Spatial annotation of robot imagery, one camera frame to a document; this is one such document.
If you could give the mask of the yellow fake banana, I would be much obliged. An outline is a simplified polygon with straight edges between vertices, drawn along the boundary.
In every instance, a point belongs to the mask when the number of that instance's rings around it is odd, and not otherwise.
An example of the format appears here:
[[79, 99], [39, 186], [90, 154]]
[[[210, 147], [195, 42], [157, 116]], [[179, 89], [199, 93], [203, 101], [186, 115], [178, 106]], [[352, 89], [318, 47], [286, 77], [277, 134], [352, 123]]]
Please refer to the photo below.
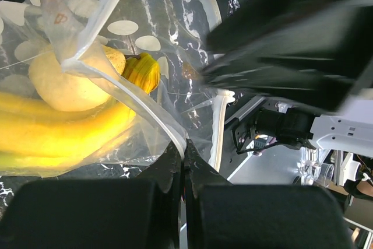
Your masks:
[[136, 113], [109, 98], [86, 111], [58, 111], [38, 99], [1, 93], [1, 170], [70, 168], [131, 127]]

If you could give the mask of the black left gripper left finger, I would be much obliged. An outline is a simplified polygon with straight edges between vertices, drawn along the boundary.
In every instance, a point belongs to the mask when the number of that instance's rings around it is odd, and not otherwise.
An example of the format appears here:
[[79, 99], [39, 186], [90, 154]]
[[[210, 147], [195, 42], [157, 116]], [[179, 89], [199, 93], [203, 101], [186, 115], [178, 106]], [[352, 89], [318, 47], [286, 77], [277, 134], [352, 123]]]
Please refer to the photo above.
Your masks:
[[1, 247], [178, 248], [181, 166], [170, 143], [132, 179], [27, 183], [1, 219]]

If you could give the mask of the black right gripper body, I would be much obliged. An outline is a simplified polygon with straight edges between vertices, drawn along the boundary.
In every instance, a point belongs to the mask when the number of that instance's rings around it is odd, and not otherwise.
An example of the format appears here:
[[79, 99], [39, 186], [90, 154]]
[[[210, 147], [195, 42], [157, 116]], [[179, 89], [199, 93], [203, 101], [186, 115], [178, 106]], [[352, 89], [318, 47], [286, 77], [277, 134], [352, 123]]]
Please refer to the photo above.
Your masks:
[[372, 86], [372, 0], [249, 0], [206, 45], [205, 84], [337, 112]]

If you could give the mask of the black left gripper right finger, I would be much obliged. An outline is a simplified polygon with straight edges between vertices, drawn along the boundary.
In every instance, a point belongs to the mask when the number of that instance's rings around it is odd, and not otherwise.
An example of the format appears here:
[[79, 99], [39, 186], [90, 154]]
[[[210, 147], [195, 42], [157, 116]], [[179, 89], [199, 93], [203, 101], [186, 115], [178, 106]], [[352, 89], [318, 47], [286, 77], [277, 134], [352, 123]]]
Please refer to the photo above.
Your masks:
[[189, 248], [353, 248], [334, 197], [316, 186], [234, 185], [188, 141]]

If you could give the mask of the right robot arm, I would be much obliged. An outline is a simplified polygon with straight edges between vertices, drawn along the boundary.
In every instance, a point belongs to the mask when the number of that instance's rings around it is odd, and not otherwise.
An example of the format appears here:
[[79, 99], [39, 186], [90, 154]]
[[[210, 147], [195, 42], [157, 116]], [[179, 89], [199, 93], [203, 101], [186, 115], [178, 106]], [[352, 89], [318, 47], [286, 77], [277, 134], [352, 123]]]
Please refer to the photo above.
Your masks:
[[248, 0], [206, 37], [202, 82], [291, 107], [260, 109], [251, 130], [292, 148], [368, 155], [372, 124], [354, 110], [372, 86], [372, 0]]

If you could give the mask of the polka dot zip top bag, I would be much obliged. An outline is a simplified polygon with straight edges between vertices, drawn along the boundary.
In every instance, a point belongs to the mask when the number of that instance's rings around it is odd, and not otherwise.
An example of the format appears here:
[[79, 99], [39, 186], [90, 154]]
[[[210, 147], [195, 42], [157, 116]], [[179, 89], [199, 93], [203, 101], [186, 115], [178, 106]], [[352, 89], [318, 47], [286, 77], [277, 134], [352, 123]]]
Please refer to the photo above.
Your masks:
[[59, 170], [1, 170], [55, 177], [88, 164], [152, 164], [187, 140], [221, 165], [227, 90], [202, 83], [214, 60], [205, 35], [221, 22], [216, 0], [1, 0], [1, 93], [38, 99], [29, 79], [37, 56], [53, 51], [63, 73], [90, 79], [136, 113], [113, 147]]

